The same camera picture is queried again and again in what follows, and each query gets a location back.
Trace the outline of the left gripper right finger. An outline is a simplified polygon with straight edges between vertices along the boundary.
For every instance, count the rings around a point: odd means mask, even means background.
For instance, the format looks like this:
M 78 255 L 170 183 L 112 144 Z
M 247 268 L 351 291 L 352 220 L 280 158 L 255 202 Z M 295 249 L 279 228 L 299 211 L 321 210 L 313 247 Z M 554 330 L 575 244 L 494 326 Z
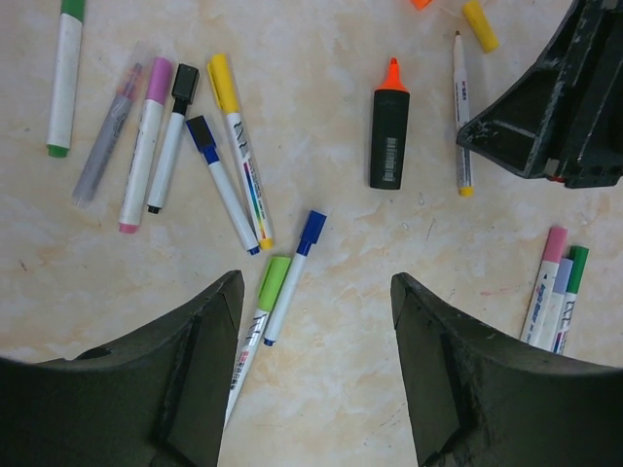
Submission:
M 393 323 L 421 466 L 618 466 L 622 372 L 525 344 L 407 273 Z

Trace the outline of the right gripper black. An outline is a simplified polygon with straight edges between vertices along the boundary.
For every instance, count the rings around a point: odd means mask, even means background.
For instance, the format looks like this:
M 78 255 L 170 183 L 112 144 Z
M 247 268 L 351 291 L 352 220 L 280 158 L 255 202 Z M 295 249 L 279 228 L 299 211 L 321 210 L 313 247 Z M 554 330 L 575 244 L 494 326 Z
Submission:
M 535 63 L 457 143 L 522 178 L 570 189 L 622 176 L 622 3 L 574 1 Z

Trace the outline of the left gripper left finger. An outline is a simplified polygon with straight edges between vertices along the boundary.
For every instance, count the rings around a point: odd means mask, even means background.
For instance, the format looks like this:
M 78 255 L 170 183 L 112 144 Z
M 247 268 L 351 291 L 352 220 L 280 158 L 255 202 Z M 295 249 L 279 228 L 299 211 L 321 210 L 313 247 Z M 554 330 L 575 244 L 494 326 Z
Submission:
M 244 282 L 225 273 L 188 303 L 73 360 L 1 362 L 5 466 L 214 466 Z

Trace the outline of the yellow marker pen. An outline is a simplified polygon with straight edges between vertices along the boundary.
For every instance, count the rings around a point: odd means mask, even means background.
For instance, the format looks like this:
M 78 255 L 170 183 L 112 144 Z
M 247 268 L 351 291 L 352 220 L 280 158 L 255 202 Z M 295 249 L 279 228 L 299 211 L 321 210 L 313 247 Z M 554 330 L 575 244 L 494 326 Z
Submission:
M 457 131 L 469 121 L 469 96 L 467 86 L 467 72 L 465 66 L 464 47 L 461 35 L 455 34 L 453 48 L 454 65 L 454 95 L 455 95 L 455 120 Z M 461 197 L 470 198 L 474 195 L 474 183 L 471 166 L 470 151 L 458 146 L 458 193 Z

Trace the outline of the yellow marker cap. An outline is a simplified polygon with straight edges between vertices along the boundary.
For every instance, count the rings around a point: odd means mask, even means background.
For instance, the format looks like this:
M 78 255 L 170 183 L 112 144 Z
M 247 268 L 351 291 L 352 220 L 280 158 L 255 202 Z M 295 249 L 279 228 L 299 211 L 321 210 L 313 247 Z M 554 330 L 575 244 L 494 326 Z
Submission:
M 462 6 L 462 13 L 486 54 L 499 47 L 498 39 L 477 0 L 466 2 Z

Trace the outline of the black orange highlighter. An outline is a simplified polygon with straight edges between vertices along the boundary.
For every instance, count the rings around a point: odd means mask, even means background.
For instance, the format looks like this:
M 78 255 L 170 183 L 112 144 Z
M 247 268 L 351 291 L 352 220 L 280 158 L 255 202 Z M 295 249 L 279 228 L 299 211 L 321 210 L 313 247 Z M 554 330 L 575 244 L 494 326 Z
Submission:
M 373 95 L 369 186 L 399 190 L 404 166 L 410 93 L 400 79 L 397 58 L 390 59 L 385 81 Z

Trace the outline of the orange highlighter cap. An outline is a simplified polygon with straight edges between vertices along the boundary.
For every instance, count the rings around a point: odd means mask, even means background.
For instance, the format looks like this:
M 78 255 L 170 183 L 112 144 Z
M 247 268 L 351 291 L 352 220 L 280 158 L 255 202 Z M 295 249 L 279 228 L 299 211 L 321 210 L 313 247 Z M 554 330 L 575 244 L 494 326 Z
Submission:
M 431 0 L 411 0 L 411 3 L 417 10 L 421 11 L 431 3 Z

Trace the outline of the lime cap white marker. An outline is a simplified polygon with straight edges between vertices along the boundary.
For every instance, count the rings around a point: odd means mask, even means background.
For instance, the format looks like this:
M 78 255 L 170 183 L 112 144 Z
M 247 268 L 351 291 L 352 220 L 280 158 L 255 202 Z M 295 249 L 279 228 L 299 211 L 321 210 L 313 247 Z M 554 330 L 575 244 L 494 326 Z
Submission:
M 268 262 L 258 291 L 257 308 L 234 366 L 224 425 L 228 424 L 234 410 L 238 395 L 251 368 L 290 263 L 291 258 L 284 256 L 273 256 Z

